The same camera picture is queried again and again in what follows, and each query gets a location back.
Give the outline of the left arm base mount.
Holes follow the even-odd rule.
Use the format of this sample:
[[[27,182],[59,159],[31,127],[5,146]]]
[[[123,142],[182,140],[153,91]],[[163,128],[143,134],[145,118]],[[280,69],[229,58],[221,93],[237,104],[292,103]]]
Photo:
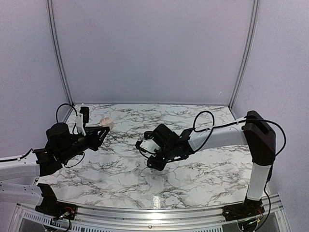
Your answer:
[[[50,215],[54,220],[74,220],[77,206],[71,203],[60,202],[48,184],[38,184],[41,190],[42,202],[35,206],[37,212]]]

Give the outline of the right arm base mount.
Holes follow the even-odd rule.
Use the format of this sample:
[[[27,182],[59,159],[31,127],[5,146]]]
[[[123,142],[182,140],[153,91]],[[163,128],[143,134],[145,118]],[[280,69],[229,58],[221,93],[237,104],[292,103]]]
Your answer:
[[[243,202],[223,207],[223,217],[226,221],[233,221],[262,215],[265,212],[262,196],[263,191],[258,194],[248,191]]]

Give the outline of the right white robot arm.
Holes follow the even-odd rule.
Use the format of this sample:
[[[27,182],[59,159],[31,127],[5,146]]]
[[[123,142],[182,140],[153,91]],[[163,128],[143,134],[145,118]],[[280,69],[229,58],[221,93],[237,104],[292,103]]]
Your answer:
[[[269,172],[276,158],[276,133],[256,111],[232,123],[197,130],[192,127],[180,135],[160,124],[137,148],[150,154],[148,167],[163,170],[168,162],[181,161],[203,150],[247,145],[251,153],[253,168],[246,201],[239,206],[239,212],[250,216],[258,208],[258,202],[267,184]]]

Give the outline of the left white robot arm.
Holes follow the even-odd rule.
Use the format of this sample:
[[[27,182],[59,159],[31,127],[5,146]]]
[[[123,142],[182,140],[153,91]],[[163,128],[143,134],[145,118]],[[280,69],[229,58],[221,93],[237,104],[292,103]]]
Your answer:
[[[109,131],[109,127],[82,127],[78,134],[72,134],[66,123],[54,124],[46,131],[45,148],[0,161],[1,202],[41,205],[49,214],[57,215],[61,204],[48,184],[15,184],[11,180],[52,175],[86,150],[97,151]]]

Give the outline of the pink earbud charging case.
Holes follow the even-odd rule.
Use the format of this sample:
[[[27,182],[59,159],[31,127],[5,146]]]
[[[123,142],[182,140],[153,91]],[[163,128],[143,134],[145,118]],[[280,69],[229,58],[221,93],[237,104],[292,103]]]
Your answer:
[[[104,117],[104,118],[102,118],[102,119],[99,121],[99,124],[100,124],[102,127],[109,127],[110,129],[112,129],[113,126],[114,126],[113,120],[112,120],[110,117]]]

